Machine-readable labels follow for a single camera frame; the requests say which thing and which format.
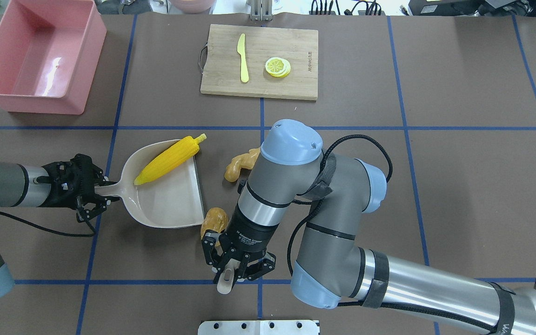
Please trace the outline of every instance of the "white dustpan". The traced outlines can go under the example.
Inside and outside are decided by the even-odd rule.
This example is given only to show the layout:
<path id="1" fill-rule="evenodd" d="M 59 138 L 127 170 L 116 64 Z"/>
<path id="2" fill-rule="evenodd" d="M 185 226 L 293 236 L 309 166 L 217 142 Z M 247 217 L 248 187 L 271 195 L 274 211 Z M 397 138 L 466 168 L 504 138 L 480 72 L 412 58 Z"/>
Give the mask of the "white dustpan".
<path id="1" fill-rule="evenodd" d="M 201 225 L 204 220 L 198 174 L 193 157 L 153 182 L 134 186 L 134 179 L 152 159 L 179 140 L 158 142 L 134 152 L 117 184 L 95 188 L 98 195 L 121 197 L 136 221 L 155 228 Z"/>

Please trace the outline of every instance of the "knife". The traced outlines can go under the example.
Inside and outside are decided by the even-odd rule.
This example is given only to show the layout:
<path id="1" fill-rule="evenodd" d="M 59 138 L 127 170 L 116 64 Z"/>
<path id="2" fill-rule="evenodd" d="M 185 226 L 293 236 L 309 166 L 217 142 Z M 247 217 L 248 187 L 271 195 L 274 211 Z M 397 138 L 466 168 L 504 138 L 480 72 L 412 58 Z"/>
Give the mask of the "knife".
<path id="1" fill-rule="evenodd" d="M 247 62 L 245 61 L 245 34 L 241 34 L 237 43 L 237 53 L 241 55 L 241 81 L 247 83 L 249 74 L 247 73 Z"/>

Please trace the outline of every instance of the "wooden cutting board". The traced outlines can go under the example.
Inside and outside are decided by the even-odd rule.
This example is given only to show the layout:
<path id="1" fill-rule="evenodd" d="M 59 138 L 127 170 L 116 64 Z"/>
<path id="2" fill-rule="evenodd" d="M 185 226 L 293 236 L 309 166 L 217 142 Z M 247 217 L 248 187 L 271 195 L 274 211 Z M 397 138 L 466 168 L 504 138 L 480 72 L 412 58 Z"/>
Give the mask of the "wooden cutting board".
<path id="1" fill-rule="evenodd" d="M 241 82 L 237 42 L 245 34 L 249 81 Z M 264 70 L 270 57 L 291 63 L 291 73 L 274 78 Z M 317 30 L 210 25 L 203 94 L 317 100 Z"/>

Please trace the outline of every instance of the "corn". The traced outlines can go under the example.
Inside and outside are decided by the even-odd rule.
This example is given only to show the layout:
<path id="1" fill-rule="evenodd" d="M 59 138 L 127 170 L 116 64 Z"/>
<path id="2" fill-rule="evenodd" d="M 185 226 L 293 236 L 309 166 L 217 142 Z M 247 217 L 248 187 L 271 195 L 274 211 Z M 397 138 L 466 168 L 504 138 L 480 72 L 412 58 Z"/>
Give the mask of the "corn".
<path id="1" fill-rule="evenodd" d="M 206 134 L 202 134 L 195 139 L 187 136 L 179 140 L 179 142 L 173 144 L 146 165 L 136 177 L 136 180 L 134 180 L 134 185 L 142 185 L 168 174 L 174 168 L 198 153 L 200 150 L 198 144 L 203 140 L 206 140 Z"/>

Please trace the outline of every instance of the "pink bin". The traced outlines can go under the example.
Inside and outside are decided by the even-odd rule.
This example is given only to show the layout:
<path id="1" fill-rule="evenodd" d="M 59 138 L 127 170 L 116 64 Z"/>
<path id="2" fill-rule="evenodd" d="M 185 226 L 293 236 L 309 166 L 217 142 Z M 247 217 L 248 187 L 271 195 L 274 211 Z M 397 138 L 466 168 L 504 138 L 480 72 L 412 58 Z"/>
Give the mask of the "pink bin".
<path id="1" fill-rule="evenodd" d="M 0 23 L 0 108 L 83 113 L 106 33 L 91 0 L 10 0 Z"/>

